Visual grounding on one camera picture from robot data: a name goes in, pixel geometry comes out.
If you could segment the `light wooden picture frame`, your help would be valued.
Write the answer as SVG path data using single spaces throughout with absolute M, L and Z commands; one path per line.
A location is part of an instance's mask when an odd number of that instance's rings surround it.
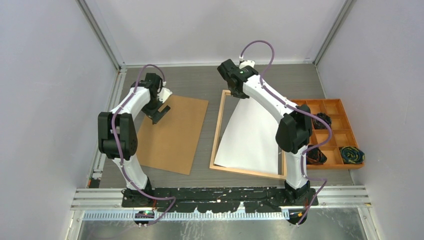
M 282 151 L 280 153 L 281 156 L 281 174 L 271 174 L 271 173 L 263 173 L 259 171 L 253 171 L 253 170 L 244 170 L 244 169 L 238 169 L 238 168 L 232 168 L 232 167 L 224 167 L 219 166 L 215 164 L 215 157 L 217 154 L 217 150 L 219 148 L 220 143 L 220 131 L 222 126 L 222 120 L 223 120 L 223 114 L 224 114 L 224 108 L 225 108 L 225 98 L 227 96 L 230 96 L 229 90 L 223 90 L 220 97 L 220 104 L 218 109 L 218 116 L 217 116 L 217 122 L 216 127 L 214 131 L 214 137 L 213 137 L 213 145 L 212 145 L 212 152 L 210 156 L 210 163 L 209 168 L 212 170 L 218 170 L 223 172 L 230 172 L 230 173 L 237 173 L 242 175 L 248 175 L 248 176 L 255 176 L 260 178 L 268 178 L 268 179 L 275 179 L 275 180 L 285 180 L 287 178 L 287 164 L 286 164 L 286 157 L 284 152 Z

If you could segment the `brown fibreboard backing board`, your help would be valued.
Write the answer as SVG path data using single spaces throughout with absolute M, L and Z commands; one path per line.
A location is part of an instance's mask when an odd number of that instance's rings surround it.
M 141 166 L 189 175 L 209 101 L 172 95 L 170 110 L 156 124 L 145 117 L 137 133 Z

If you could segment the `glossy colour photo print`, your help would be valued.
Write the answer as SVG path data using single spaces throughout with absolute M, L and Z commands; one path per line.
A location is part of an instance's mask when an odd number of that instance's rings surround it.
M 278 123 L 252 98 L 240 99 L 219 143 L 214 164 L 239 170 L 278 174 Z

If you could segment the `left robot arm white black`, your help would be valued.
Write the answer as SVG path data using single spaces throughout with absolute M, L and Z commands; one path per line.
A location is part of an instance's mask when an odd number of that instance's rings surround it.
M 144 113 L 152 124 L 157 124 L 171 109 L 164 105 L 172 92 L 156 73 L 147 73 L 143 80 L 134 82 L 128 95 L 116 107 L 101 112 L 97 118 L 98 149 L 119 168 L 126 188 L 123 202 L 148 207 L 155 199 L 148 176 L 138 162 L 138 137 L 134 119 Z

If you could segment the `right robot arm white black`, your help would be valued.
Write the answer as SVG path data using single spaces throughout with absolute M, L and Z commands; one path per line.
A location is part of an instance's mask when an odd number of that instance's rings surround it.
M 306 105 L 297 105 L 273 89 L 250 64 L 239 66 L 225 60 L 217 71 L 226 81 L 230 94 L 239 99 L 252 98 L 276 120 L 275 141 L 284 151 L 287 176 L 282 196 L 288 204 L 313 204 L 316 192 L 306 176 L 306 150 L 312 136 L 312 114 Z

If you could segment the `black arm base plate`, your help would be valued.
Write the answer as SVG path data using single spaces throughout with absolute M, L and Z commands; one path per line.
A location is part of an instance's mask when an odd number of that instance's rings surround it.
M 286 193 L 284 188 L 277 187 L 182 187 L 182 188 L 155 188 L 147 192 L 149 195 L 162 198 L 154 200 L 145 197 L 137 190 L 123 189 L 121 206 L 124 208 L 150 208 L 159 212 L 165 211 L 172 203 L 170 213 L 234 213 L 243 206 L 246 213 L 274 213 L 281 207 L 306 207 L 314 194 L 314 188 L 295 199 Z

